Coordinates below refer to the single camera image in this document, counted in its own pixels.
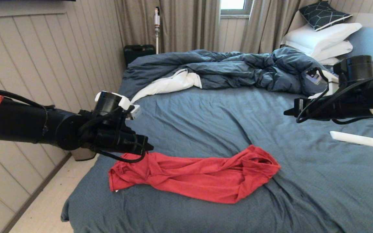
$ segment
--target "dark blue patterned pillow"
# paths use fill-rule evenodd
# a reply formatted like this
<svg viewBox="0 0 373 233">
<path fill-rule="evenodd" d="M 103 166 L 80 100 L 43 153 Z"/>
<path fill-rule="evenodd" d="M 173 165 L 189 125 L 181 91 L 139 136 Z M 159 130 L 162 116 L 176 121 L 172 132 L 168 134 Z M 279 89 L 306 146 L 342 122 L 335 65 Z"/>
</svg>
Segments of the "dark blue patterned pillow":
<svg viewBox="0 0 373 233">
<path fill-rule="evenodd" d="M 333 9 L 327 1 L 302 7 L 299 11 L 315 31 L 340 24 L 352 16 Z"/>
</svg>

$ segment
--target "light wooden floor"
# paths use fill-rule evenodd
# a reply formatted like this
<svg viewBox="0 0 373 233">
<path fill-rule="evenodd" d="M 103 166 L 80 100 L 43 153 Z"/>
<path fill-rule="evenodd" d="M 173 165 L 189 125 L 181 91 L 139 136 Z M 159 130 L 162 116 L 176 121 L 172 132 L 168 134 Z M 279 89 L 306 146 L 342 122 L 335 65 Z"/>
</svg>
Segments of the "light wooden floor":
<svg viewBox="0 0 373 233">
<path fill-rule="evenodd" d="M 76 162 L 71 157 L 25 211 L 10 233 L 72 233 L 70 223 L 60 220 L 61 209 L 99 155 Z"/>
</svg>

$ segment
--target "red t-shirt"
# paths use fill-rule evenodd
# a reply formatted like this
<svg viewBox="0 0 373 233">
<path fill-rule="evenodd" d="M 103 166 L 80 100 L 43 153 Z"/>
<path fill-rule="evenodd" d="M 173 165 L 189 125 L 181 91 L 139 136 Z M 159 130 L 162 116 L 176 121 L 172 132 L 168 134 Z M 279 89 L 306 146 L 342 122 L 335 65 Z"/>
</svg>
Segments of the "red t-shirt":
<svg viewBox="0 0 373 233">
<path fill-rule="evenodd" d="M 151 152 L 137 163 L 117 161 L 108 175 L 112 191 L 149 184 L 192 198 L 233 204 L 267 183 L 279 169 L 269 153 L 250 145 L 231 158 L 179 158 Z"/>
</svg>

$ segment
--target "curtain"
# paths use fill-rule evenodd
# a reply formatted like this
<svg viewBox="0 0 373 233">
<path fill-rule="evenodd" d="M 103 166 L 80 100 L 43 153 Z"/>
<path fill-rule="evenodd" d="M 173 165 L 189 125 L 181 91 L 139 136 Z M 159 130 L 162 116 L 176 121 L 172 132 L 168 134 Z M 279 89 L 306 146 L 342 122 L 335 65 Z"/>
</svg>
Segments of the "curtain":
<svg viewBox="0 0 373 233">
<path fill-rule="evenodd" d="M 318 0 L 254 0 L 241 52 L 271 53 L 280 47 L 295 13 Z"/>
<path fill-rule="evenodd" d="M 154 8 L 161 16 L 160 53 L 219 46 L 220 0 L 117 0 L 123 46 L 155 44 Z"/>
</svg>

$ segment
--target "mattress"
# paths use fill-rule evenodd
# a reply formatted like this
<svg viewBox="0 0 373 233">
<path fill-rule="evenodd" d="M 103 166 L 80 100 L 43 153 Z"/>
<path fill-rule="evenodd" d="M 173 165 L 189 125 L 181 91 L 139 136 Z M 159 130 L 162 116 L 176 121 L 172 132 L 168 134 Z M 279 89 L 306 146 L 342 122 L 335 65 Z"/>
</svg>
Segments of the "mattress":
<svg viewBox="0 0 373 233">
<path fill-rule="evenodd" d="M 77 233 L 373 232 L 373 147 L 329 134 L 373 137 L 373 118 L 343 126 L 296 124 L 283 115 L 296 97 L 255 87 L 193 87 L 140 99 L 142 114 L 126 123 L 149 136 L 154 151 L 229 158 L 253 144 L 271 153 L 281 170 L 229 205 L 145 184 L 111 192 L 107 173 L 116 161 L 99 156 L 66 201 L 62 221 L 70 221 Z"/>
</svg>

